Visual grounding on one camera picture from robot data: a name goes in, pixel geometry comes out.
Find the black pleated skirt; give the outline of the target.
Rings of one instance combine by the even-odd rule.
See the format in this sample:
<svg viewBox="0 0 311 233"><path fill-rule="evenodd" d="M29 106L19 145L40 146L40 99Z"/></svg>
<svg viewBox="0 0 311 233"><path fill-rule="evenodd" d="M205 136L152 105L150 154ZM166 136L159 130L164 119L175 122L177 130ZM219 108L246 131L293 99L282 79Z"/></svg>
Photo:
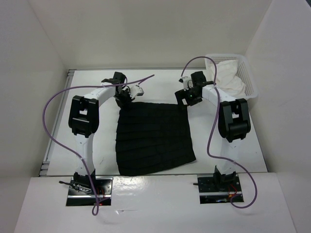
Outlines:
<svg viewBox="0 0 311 233"><path fill-rule="evenodd" d="M122 176L148 175L196 161L187 109L130 103L119 111L115 151Z"/></svg>

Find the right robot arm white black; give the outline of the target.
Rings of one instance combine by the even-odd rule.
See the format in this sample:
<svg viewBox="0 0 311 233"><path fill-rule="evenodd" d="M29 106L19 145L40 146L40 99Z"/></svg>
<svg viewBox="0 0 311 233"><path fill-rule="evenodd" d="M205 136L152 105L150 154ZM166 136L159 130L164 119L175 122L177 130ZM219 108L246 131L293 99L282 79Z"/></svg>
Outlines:
<svg viewBox="0 0 311 233"><path fill-rule="evenodd" d="M220 168L215 167L213 186L219 191L232 185L236 178L236 158L241 142L251 130L248 103L246 99L237 99L219 89L214 81L207 81L202 71L179 79L183 89L175 92L177 104L182 109L200 103L203 99L216 106L216 115L207 141L207 154L222 160ZM215 129L223 138L221 155L212 155L211 141Z"/></svg>

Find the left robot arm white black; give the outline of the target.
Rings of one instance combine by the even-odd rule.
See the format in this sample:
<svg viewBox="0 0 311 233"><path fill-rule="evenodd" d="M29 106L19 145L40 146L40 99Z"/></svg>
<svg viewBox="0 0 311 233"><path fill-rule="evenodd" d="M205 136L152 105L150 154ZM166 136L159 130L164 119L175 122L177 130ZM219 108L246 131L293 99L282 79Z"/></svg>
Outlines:
<svg viewBox="0 0 311 233"><path fill-rule="evenodd" d="M129 87L127 77L115 72L110 79L103 79L99 87L83 96L74 96L69 113L69 127L75 136L79 162L73 175L73 184L86 194L96 190L95 166L93 163L93 139L100 123L100 106L115 98L120 107L144 94L139 85Z"/></svg>

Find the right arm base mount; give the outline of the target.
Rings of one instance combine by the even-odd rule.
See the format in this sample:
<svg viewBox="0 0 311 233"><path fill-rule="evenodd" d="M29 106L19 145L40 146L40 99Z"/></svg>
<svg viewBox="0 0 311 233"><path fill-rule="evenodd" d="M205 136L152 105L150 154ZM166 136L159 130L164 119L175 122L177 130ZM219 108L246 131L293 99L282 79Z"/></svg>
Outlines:
<svg viewBox="0 0 311 233"><path fill-rule="evenodd" d="M193 183L198 188L201 204L244 202L240 179L238 176L233 181L216 184L212 174L198 175Z"/></svg>

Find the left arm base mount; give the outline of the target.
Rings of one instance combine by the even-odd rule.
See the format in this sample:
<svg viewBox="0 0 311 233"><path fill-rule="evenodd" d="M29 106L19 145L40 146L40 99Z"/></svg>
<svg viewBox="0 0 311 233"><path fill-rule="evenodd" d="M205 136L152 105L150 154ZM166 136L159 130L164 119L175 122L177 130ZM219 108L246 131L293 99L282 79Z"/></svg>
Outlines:
<svg viewBox="0 0 311 233"><path fill-rule="evenodd" d="M59 183L68 186L66 206L93 206L96 203L93 190L74 184L73 178L71 178L70 182L59 181ZM94 186L100 206L111 205L112 184L112 177L96 177Z"/></svg>

